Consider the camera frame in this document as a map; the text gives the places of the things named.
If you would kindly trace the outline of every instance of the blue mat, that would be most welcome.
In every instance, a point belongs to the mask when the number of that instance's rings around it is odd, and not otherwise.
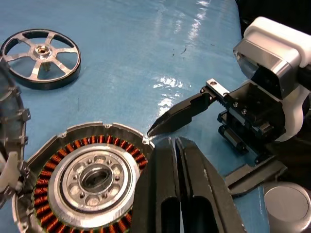
[[[2,1],[0,43],[25,29],[63,33],[79,46],[82,68],[73,84],[52,91],[21,87],[32,119],[25,159],[66,128],[118,122],[146,133],[158,116],[215,78],[228,90],[245,79],[233,55],[241,39],[234,0]],[[194,140],[225,175],[254,156],[240,156],[218,134],[212,105],[173,134]],[[269,232],[261,188],[236,199],[249,233]],[[0,232],[17,232],[7,203]]]

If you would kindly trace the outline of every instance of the blue work surface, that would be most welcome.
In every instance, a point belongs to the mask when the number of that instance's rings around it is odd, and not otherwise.
[[[146,133],[174,104],[215,78],[228,90],[245,79],[233,55],[241,39],[234,0],[16,0],[2,1],[0,43],[31,28],[67,35],[79,46],[79,79],[60,89],[21,86],[29,143],[25,159],[53,135],[90,121],[117,122]],[[215,103],[173,136],[196,142],[225,175],[252,161],[218,134]],[[235,203],[249,233],[269,232],[263,192]],[[0,232],[17,232],[10,203],[0,211]]]

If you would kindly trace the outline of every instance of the copper wire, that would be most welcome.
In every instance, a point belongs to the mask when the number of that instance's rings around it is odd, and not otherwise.
[[[57,224],[58,224],[58,219],[55,218],[51,223],[47,225],[47,231],[51,232],[51,230],[53,230]]]
[[[73,142],[73,145],[76,147],[76,148],[80,148],[81,147],[81,144],[80,144],[80,141],[79,140],[75,140]]]
[[[104,140],[105,140],[104,135],[99,135],[98,143],[104,143]]]
[[[47,162],[47,163],[44,165],[44,168],[50,169],[50,170],[54,170],[54,169],[56,168],[56,164],[51,163],[51,162]]]
[[[138,167],[139,167],[140,169],[142,169],[142,168],[144,168],[144,167],[146,166],[147,163],[148,163],[148,162],[147,162],[146,160],[141,161],[141,162],[138,164]]]
[[[54,216],[53,212],[52,211],[49,211],[46,215],[44,215],[40,222],[41,222],[41,225],[44,225],[45,223],[47,223],[52,217]]]
[[[56,232],[57,232],[57,233],[64,233],[64,232],[65,232],[65,229],[66,229],[66,226],[65,226],[64,224],[62,224],[62,225],[60,225],[60,226],[57,228]]]
[[[51,160],[55,162],[56,164],[59,164],[59,162],[62,161],[62,158],[55,154],[51,157]]]
[[[34,205],[40,205],[48,201],[48,196],[42,196],[34,200]]]
[[[66,155],[68,155],[68,153],[64,150],[64,149],[60,149],[58,152],[58,155],[60,155],[61,157],[65,157]]]
[[[49,204],[45,204],[45,205],[39,207],[38,209],[36,209],[37,215],[40,215],[43,212],[46,212],[47,210],[50,210],[50,205]]]
[[[130,144],[130,145],[127,146],[127,148],[125,150],[127,152],[130,152],[133,148],[134,148],[133,144]]]
[[[138,149],[138,148],[135,148],[135,149],[131,152],[131,155],[134,157],[134,156],[138,155],[139,152],[140,152],[139,149]]]
[[[48,193],[48,188],[46,187],[35,189],[35,196],[40,196],[40,195],[47,194],[47,193]]]
[[[88,140],[87,140],[86,137],[84,137],[84,138],[82,139],[82,144],[83,144],[83,146],[85,146],[85,145],[88,144]]]
[[[112,136],[108,135],[107,137],[107,143],[111,144],[112,143]]]
[[[120,143],[120,139],[117,137],[113,143],[113,145],[118,146]]]
[[[124,149],[124,148],[126,147],[126,144],[127,144],[127,142],[126,142],[125,140],[123,140],[123,141],[121,142],[120,147]]]
[[[94,144],[96,143],[96,137],[95,136],[92,136],[90,139],[89,139],[89,142]]]
[[[37,180],[37,183],[35,184],[36,186],[48,186],[48,183],[49,183],[49,179],[42,179],[42,178],[39,178]]]
[[[131,222],[132,222],[132,216],[131,216],[129,213],[127,213],[124,217],[126,218],[128,224],[131,224]]]
[[[68,143],[65,148],[69,151],[69,152],[73,152],[74,148],[72,147],[72,145],[70,143]]]
[[[115,228],[113,225],[109,225],[109,233],[116,233]]]
[[[40,176],[45,176],[45,177],[51,177],[52,172],[51,171],[47,171],[47,170],[43,170],[40,173]]]
[[[140,154],[139,156],[137,156],[137,157],[135,158],[135,161],[138,162],[139,160],[142,160],[142,159],[144,159],[144,158],[145,158],[145,156],[144,156],[143,154]]]
[[[124,233],[126,231],[126,226],[123,223],[122,219],[120,221],[118,221],[118,226],[119,226],[119,229],[121,230],[122,233]]]

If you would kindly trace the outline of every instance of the spoked wheel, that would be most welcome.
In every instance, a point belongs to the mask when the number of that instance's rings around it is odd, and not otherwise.
[[[31,39],[46,38],[44,43],[34,43]],[[51,45],[52,40],[60,41],[69,46],[69,48],[55,48]],[[25,43],[30,48],[27,52],[9,55],[9,51],[18,43]],[[18,32],[9,37],[2,45],[0,50],[4,61],[12,62],[21,58],[30,57],[35,61],[34,68],[30,76],[26,77],[9,65],[9,72],[16,78],[22,85],[41,90],[50,90],[63,87],[72,81],[76,80],[80,72],[81,54],[78,46],[68,37],[61,33],[45,30],[45,29],[31,29]],[[66,67],[56,57],[60,53],[76,53],[77,60],[73,68]],[[41,66],[45,71],[49,71],[51,64],[55,64],[62,72],[63,75],[57,78],[40,79],[39,70]]]

